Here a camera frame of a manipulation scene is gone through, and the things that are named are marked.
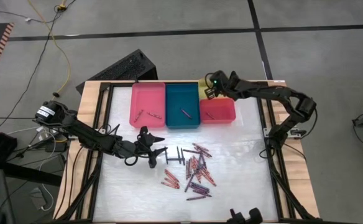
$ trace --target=plastic container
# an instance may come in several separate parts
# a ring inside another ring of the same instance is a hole
[[[168,128],[197,128],[201,124],[198,84],[167,84],[166,86]]]
[[[129,123],[135,128],[161,128],[165,126],[165,84],[135,83],[132,86]]]
[[[228,124],[236,119],[234,100],[230,98],[201,100],[200,111],[203,124]]]

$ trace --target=purple marker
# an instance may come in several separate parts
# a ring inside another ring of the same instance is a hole
[[[183,151],[190,152],[190,153],[195,153],[195,154],[201,154],[200,152],[192,151],[192,150],[187,150],[187,149],[183,149]]]
[[[206,198],[206,196],[193,197],[193,198],[188,198],[186,200],[198,200],[198,199],[202,199],[202,198]]]
[[[208,191],[208,192],[209,192],[209,188],[204,187],[204,186],[202,186],[201,184],[196,184],[196,183],[194,183],[194,182],[192,182],[191,184],[192,184],[192,185],[194,185],[194,186],[197,186],[197,187],[199,187],[199,188],[205,189],[206,191]]]
[[[195,172],[194,172],[194,174],[193,174],[193,175],[191,175],[190,180],[188,181],[187,186],[186,186],[186,189],[184,190],[184,192],[187,192],[188,187],[190,186],[190,183],[191,183],[191,181],[192,181],[192,180],[193,180],[193,178],[194,178],[194,175],[195,175]]]
[[[197,187],[197,186],[194,186],[194,185],[190,185],[190,187],[193,189],[193,190],[196,190],[196,191],[199,191],[199,192],[203,192],[203,193],[209,193],[208,191],[206,191],[205,189],[202,189],[200,187]]]
[[[199,190],[193,190],[193,192],[197,193],[197,194],[200,194],[200,195],[203,195],[203,196],[212,197],[211,195],[208,195],[207,193],[199,191]]]

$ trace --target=pink bin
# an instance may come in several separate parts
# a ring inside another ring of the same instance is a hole
[[[200,111],[204,124],[228,124],[236,119],[234,100],[230,98],[201,100]]]
[[[161,128],[165,126],[164,83],[133,84],[129,123],[135,128],[143,126]]]

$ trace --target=pile of markers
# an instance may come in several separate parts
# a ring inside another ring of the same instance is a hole
[[[195,143],[193,143],[193,146],[194,146],[195,151],[182,149],[182,151],[200,155],[198,159],[195,156],[191,157],[186,163],[186,180],[189,179],[189,181],[187,183],[185,192],[187,192],[187,190],[189,188],[191,188],[191,189],[193,189],[194,193],[197,193],[200,196],[188,198],[187,201],[198,200],[198,199],[202,199],[202,198],[206,198],[206,197],[212,197],[209,194],[209,192],[210,192],[209,188],[202,186],[201,184],[192,182],[194,176],[196,176],[199,183],[201,183],[202,178],[205,178],[213,186],[216,186],[216,183],[214,182],[213,178],[211,177],[210,172],[208,171],[208,168],[207,168],[206,162],[205,162],[205,158],[204,158],[204,157],[207,157],[207,158],[212,157],[212,155],[209,153],[209,149],[199,146]],[[165,174],[168,176],[168,178],[165,178],[166,182],[161,182],[161,184],[174,188],[174,189],[179,189],[180,188],[179,180],[166,169],[165,169]]]
[[[209,188],[192,182],[194,176],[196,175],[196,178],[199,183],[201,183],[201,178],[204,177],[206,180],[209,181],[209,183],[211,183],[213,186],[216,186],[216,183],[214,182],[213,178],[211,177],[211,174],[208,171],[208,168],[206,166],[205,159],[204,159],[204,156],[207,158],[210,158],[210,157],[212,157],[212,155],[209,153],[209,150],[205,147],[199,146],[195,143],[193,143],[193,146],[196,149],[196,151],[186,151],[186,150],[184,150],[184,151],[199,154],[200,157],[199,157],[199,159],[197,159],[195,156],[193,156],[187,162],[186,179],[190,178],[190,180],[187,183],[185,192],[187,192],[188,188],[191,187],[193,189],[194,193],[198,193],[201,196],[188,198],[187,200],[198,200],[198,199],[202,199],[202,198],[206,198],[206,197],[212,197],[209,194]]]
[[[180,189],[179,180],[173,174],[171,174],[167,169],[165,169],[165,174],[169,178],[165,177],[166,182],[161,182],[161,184],[174,188],[174,189]]]

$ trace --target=yellow cable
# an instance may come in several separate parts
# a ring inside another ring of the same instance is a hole
[[[70,61],[67,57],[67,55],[65,54],[64,50],[59,47],[56,43],[56,39],[53,35],[53,32],[50,30],[50,27],[49,25],[46,23],[46,20],[45,18],[41,15],[41,13],[35,8],[35,6],[32,4],[31,0],[28,0],[28,3],[30,4],[30,6],[34,9],[34,11],[38,14],[38,16],[40,17],[40,19],[44,22],[45,26],[47,27],[47,29],[49,30],[49,34],[50,36],[52,36],[52,39],[53,39],[53,43],[56,45],[56,47],[63,53],[65,59],[67,60],[67,66],[68,66],[68,69],[67,69],[67,72],[68,72],[68,76],[67,76],[67,80],[65,81],[65,83],[62,85],[62,87],[60,87],[60,89],[57,90],[56,93],[60,93],[60,91],[63,90],[63,88],[65,87],[65,85],[68,83],[68,81],[70,80],[70,76],[71,76],[71,64],[70,64]]]
[[[65,140],[56,140],[56,143],[63,143],[63,142],[67,142],[68,139],[65,139]]]

